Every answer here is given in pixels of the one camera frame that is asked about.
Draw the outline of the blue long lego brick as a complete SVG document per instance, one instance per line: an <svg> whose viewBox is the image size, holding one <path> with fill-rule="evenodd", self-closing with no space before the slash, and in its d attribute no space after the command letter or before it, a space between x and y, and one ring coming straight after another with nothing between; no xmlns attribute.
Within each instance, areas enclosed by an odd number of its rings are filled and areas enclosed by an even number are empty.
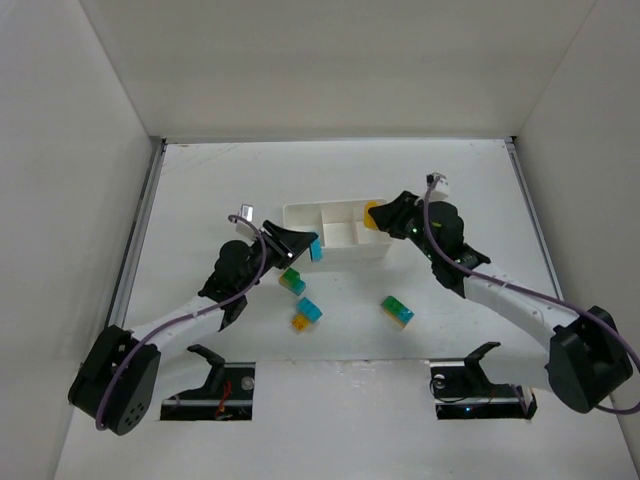
<svg viewBox="0 0 640 480"><path fill-rule="evenodd" d="M323 259L323 248L319 237L316 237L310 244L309 255L312 263L320 262Z"/></svg>

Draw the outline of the yellow round lego piece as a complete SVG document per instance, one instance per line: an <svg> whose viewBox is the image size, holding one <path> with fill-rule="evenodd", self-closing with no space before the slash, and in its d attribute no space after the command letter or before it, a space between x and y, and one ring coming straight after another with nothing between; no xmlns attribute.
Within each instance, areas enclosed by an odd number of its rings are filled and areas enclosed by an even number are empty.
<svg viewBox="0 0 640 480"><path fill-rule="evenodd" d="M378 224L376 223L374 217L372 216L371 211L377 207L381 206L380 202L377 201L369 201L366 203L366 205L364 206L364 213L363 213L363 226L366 229L372 230L372 231L380 231L380 227L378 226Z"/></svg>

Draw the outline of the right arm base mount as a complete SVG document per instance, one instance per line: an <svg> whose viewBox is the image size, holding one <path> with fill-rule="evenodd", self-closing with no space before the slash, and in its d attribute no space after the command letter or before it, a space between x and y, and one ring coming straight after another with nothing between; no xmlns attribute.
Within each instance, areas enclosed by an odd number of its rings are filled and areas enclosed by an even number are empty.
<svg viewBox="0 0 640 480"><path fill-rule="evenodd" d="M529 421L537 412L533 391L521 385L493 383L480 361L499 342L486 342L464 358L430 362L429 390L438 420Z"/></svg>

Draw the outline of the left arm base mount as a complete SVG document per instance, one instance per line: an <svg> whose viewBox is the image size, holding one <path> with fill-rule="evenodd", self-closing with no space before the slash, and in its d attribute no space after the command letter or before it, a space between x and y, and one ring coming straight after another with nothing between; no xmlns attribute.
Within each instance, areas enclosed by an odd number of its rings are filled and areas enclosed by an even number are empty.
<svg viewBox="0 0 640 480"><path fill-rule="evenodd" d="M255 362L227 362L195 344L187 351L197 360L195 385L176 391L160 406L160 421L250 421L256 380Z"/></svg>

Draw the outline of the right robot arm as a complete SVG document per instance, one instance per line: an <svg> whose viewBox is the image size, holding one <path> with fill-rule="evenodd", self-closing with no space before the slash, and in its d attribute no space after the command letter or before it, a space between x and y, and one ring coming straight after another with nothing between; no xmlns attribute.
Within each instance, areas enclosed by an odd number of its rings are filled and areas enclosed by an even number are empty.
<svg viewBox="0 0 640 480"><path fill-rule="evenodd" d="M497 356L498 341L487 341L458 360L452 374L438 368L440 400L462 401L513 385L544 389L569 409L611 413L603 400L629 380L639 357L619 335L612 316L593 306L573 307L514 282L464 239L457 208L404 191L386 204L368 203L364 225L393 239L408 240L429 260L445 289L510 322L542 348L536 356Z"/></svg>

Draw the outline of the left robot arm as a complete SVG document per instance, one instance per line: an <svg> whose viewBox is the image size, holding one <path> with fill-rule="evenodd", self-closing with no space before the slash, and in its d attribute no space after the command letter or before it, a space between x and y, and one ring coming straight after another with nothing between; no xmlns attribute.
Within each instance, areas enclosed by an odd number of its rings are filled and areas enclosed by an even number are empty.
<svg viewBox="0 0 640 480"><path fill-rule="evenodd" d="M98 335L67 394L98 430L125 435L173 393L205 386L224 361L201 339L240 317L266 273L286 270L319 244L315 232L271 221L251 230L251 244L222 245L212 274L186 304L132 330L111 325Z"/></svg>

